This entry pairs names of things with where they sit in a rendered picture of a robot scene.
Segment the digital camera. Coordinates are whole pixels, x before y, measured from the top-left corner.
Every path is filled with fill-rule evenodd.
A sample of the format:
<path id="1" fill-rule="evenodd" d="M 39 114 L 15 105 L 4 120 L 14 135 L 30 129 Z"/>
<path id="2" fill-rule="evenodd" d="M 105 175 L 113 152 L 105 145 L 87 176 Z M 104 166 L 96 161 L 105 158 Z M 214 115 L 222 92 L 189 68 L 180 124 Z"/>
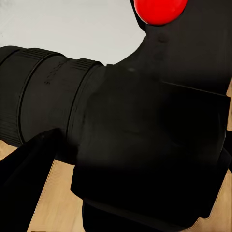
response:
<path id="1" fill-rule="evenodd" d="M 146 33 L 117 64 L 0 48 L 0 140 L 57 129 L 86 232 L 179 232 L 231 163 L 232 0 L 130 0 Z"/>

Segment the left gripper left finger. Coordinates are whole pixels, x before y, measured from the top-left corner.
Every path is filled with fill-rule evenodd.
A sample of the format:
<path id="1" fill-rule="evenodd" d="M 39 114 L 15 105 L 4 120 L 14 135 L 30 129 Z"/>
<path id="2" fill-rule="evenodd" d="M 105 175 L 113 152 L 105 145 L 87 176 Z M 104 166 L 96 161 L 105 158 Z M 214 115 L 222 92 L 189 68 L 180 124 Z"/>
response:
<path id="1" fill-rule="evenodd" d="M 58 147 L 47 130 L 0 161 L 0 232 L 27 232 Z"/>

